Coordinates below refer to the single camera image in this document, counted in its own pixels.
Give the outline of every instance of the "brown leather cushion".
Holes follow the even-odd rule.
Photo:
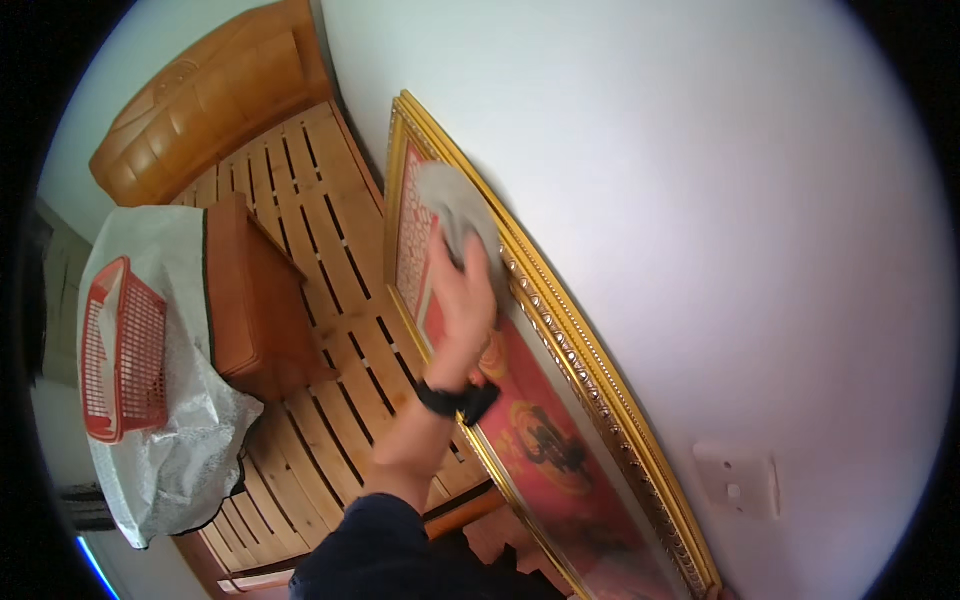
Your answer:
[[[302,34],[294,4],[230,20],[127,104],[90,160],[117,204],[170,203],[215,162],[328,92],[312,56],[316,39]]]
[[[227,383],[279,401],[336,377],[313,340],[303,274],[247,210],[243,194],[207,210],[205,262],[213,363]]]

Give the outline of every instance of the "gold ornate frame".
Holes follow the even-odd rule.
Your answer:
[[[416,144],[424,157],[442,160],[459,169],[487,200],[500,231],[500,252],[510,271],[516,300],[603,438],[691,595],[705,598],[711,587],[720,586],[719,573],[680,484],[636,400],[580,311],[513,217],[420,103],[410,92],[402,90],[394,98],[388,141],[384,272],[387,288],[424,359],[429,360],[426,343],[396,288],[396,243],[407,140]],[[527,515],[483,432],[476,426],[464,427],[464,432],[517,516],[574,590],[586,600],[588,595],[578,576],[550,547],[539,526]]]

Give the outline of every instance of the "white wall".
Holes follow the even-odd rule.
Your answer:
[[[170,60],[234,16],[269,0],[140,0],[90,63],[67,105],[40,174],[38,194],[93,242],[115,208],[88,165],[133,94]]]
[[[40,378],[30,391],[36,434],[55,488],[79,486],[97,480],[86,442],[80,392]]]
[[[864,35],[826,2],[323,4],[376,165],[409,88],[604,338],[727,581],[862,595],[921,496],[957,330],[943,193]],[[780,520],[711,509],[700,441],[773,453]]]
[[[84,534],[90,552],[120,600],[208,600],[183,555],[160,536],[134,550],[119,531]]]

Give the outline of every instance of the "dark sleeve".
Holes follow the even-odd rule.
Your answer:
[[[426,530],[413,507],[386,493],[363,496],[297,567],[290,597],[384,598],[414,592],[426,579],[428,549]]]

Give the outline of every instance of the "red plastic basket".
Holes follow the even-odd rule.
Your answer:
[[[104,372],[107,353],[97,318],[116,278],[120,293],[113,372]],[[81,346],[84,421],[90,437],[116,444],[124,433],[167,422],[164,334],[167,303],[130,270],[121,256],[97,274],[90,286]],[[112,376],[113,401],[105,390]]]

